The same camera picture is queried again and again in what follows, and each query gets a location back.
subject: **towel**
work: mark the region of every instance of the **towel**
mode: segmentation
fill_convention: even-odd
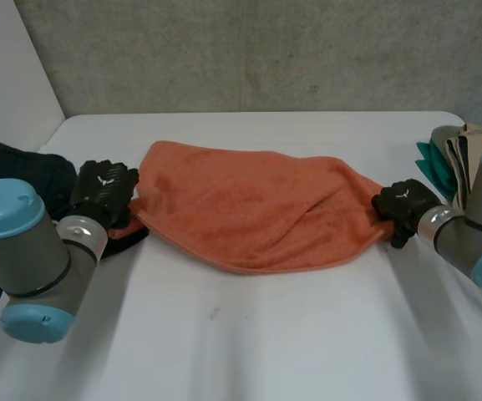
[[[333,157],[154,143],[130,209],[183,251],[241,274],[336,266],[393,234],[381,186]]]
[[[445,149],[458,181],[454,206],[464,211],[482,158],[482,126],[464,125],[458,136],[445,141]]]
[[[418,142],[417,148],[424,160],[416,160],[415,164],[445,199],[453,200],[456,194],[456,177],[443,153],[433,139],[427,144]]]

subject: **tabletop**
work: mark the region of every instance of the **tabletop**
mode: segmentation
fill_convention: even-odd
[[[138,167],[156,140],[330,155],[382,185],[417,178],[442,112],[84,115],[41,149]],[[0,400],[482,399],[482,291],[418,240],[319,272],[216,270],[151,234],[104,261],[72,332],[0,329]]]

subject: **gray wall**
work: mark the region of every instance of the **gray wall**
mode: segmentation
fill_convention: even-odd
[[[482,0],[15,0],[65,114],[446,110],[482,123]]]

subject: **black cloth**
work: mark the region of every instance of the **black cloth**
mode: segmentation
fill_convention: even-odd
[[[43,199],[52,220],[59,221],[70,211],[77,173],[74,165],[62,156],[24,152],[0,143],[1,178],[28,182]],[[109,238],[102,259],[125,251],[148,234],[149,230],[143,227],[117,240]]]

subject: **orange towel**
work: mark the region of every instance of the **orange towel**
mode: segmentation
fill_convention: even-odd
[[[153,144],[131,210],[184,251],[229,272],[323,269],[389,238],[381,186],[333,157]]]

